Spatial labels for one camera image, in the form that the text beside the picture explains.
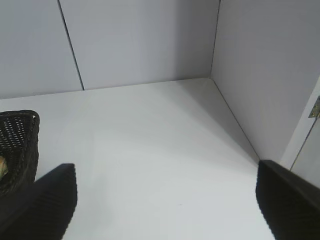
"white floor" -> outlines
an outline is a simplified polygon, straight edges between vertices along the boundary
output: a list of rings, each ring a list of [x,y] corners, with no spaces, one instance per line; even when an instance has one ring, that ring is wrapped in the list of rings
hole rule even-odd
[[[257,157],[210,79],[0,100],[40,115],[37,177],[75,163],[64,240],[273,240]]]

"door hinge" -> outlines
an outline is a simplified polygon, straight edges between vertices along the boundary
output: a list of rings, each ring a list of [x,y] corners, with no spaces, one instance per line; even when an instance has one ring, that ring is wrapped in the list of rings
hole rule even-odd
[[[315,101],[315,104],[310,112],[309,118],[316,118],[318,117],[320,113],[320,96],[318,96],[317,100]]]

